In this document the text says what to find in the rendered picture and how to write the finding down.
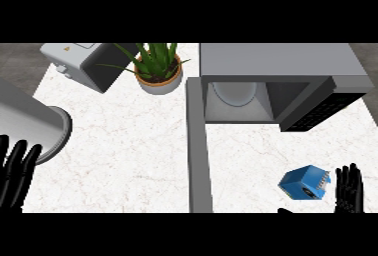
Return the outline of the grey microwave door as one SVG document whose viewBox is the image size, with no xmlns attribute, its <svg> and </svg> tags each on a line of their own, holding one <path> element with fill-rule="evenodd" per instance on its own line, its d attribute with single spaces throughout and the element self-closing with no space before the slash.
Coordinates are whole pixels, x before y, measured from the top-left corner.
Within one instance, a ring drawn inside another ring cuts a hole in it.
<svg viewBox="0 0 378 256">
<path fill-rule="evenodd" d="M 189 212 L 212 212 L 211 178 L 206 150 L 206 133 L 200 79 L 186 81 L 186 126 L 187 126 L 187 170 Z"/>
</svg>

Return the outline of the blue milk carton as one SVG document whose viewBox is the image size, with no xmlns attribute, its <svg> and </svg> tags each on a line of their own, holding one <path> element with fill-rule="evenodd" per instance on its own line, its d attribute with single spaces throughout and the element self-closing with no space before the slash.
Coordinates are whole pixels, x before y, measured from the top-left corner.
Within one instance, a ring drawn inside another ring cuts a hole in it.
<svg viewBox="0 0 378 256">
<path fill-rule="evenodd" d="M 307 165 L 285 173 L 277 186 L 292 200 L 320 200 L 329 183 L 329 172 Z"/>
</svg>

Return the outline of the pale grey toaster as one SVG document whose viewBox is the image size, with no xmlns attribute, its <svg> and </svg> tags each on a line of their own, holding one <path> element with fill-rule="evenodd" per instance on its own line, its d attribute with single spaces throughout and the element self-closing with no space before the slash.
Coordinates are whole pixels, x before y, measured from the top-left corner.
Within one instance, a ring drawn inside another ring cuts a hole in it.
<svg viewBox="0 0 378 256">
<path fill-rule="evenodd" d="M 130 64 L 112 43 L 44 43 L 39 51 L 56 71 L 99 93 L 107 91 Z"/>
</svg>

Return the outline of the green potted plant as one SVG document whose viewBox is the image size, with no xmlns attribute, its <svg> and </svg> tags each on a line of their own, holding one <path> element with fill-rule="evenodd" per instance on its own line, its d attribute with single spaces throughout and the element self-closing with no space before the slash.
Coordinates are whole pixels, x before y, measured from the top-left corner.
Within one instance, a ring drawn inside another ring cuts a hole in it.
<svg viewBox="0 0 378 256">
<path fill-rule="evenodd" d="M 118 43 L 113 46 L 134 64 L 134 69 L 112 64 L 104 64 L 104 67 L 131 72 L 146 93 L 152 95 L 171 93 L 181 83 L 183 64 L 186 63 L 175 53 L 177 44 L 149 43 L 147 46 L 143 46 L 141 43 L 137 43 L 138 57 L 134 57 Z"/>
</svg>

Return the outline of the grey cylindrical appliance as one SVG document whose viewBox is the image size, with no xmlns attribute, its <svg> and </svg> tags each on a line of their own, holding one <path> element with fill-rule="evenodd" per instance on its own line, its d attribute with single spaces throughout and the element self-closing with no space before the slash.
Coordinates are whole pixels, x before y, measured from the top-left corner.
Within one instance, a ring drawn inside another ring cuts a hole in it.
<svg viewBox="0 0 378 256">
<path fill-rule="evenodd" d="M 19 140 L 42 146 L 37 164 L 47 162 L 62 150 L 72 131 L 68 112 L 45 106 L 16 86 L 0 78 L 0 135 L 8 136 L 8 147 Z"/>
</svg>

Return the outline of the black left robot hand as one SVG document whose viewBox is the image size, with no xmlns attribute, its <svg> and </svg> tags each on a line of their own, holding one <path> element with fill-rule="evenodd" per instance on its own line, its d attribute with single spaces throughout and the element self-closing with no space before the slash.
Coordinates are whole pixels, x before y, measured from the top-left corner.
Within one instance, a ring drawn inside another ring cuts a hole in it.
<svg viewBox="0 0 378 256">
<path fill-rule="evenodd" d="M 0 135 L 0 213 L 17 214 L 22 212 L 42 147 L 35 144 L 31 150 L 26 150 L 26 141 L 19 140 L 10 155 L 6 155 L 7 149 L 8 136 Z"/>
</svg>

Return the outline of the grey microwave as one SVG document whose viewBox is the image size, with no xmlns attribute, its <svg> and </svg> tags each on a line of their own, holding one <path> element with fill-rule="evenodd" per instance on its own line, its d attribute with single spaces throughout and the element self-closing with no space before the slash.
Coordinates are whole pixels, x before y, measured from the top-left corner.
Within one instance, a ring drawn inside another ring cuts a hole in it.
<svg viewBox="0 0 378 256">
<path fill-rule="evenodd" d="M 209 124 L 313 129 L 373 89 L 345 43 L 202 43 L 199 78 Z"/>
</svg>

